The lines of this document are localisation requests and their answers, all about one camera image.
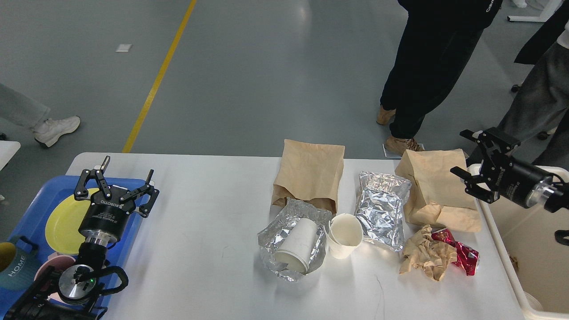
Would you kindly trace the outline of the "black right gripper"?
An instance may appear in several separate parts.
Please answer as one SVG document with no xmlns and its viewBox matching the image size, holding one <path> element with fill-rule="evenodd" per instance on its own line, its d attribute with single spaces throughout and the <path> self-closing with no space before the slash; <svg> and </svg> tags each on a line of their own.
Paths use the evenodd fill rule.
<svg viewBox="0 0 569 320">
<path fill-rule="evenodd" d="M 466 129 L 460 136 L 475 142 L 484 159 L 482 175 L 472 176 L 458 166 L 450 169 L 450 173 L 461 178 L 468 195 L 486 203 L 496 202 L 502 196 L 523 208 L 546 203 L 553 195 L 552 173 L 512 157 L 490 161 L 498 156 L 510 156 L 521 145 L 517 138 L 496 127 L 477 132 Z M 489 190 L 479 185 L 484 182 Z"/>
</svg>

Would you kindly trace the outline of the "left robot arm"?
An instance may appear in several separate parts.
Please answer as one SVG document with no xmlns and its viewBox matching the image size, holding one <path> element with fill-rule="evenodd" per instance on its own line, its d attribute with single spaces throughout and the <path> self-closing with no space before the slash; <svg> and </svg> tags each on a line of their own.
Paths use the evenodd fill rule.
<svg viewBox="0 0 569 320">
<path fill-rule="evenodd" d="M 122 265 L 159 190 L 153 172 L 138 180 L 106 178 L 110 162 L 58 176 L 38 192 L 9 243 L 24 241 L 1 271 L 5 320 L 99 320 L 110 295 L 128 286 Z"/>
</svg>

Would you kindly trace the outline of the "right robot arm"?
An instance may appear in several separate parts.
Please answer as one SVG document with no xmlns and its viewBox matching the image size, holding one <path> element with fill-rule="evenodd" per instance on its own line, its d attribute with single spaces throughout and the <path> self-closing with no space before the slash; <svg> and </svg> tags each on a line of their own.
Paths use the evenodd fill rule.
<svg viewBox="0 0 569 320">
<path fill-rule="evenodd" d="M 477 132 L 466 129 L 460 136 L 475 142 L 482 151 L 478 175 L 472 176 L 458 166 L 450 170 L 461 178 L 467 194 L 486 203 L 503 196 L 522 208 L 542 204 L 548 212 L 568 208 L 568 182 L 558 174 L 511 156 L 520 140 L 496 127 Z"/>
</svg>

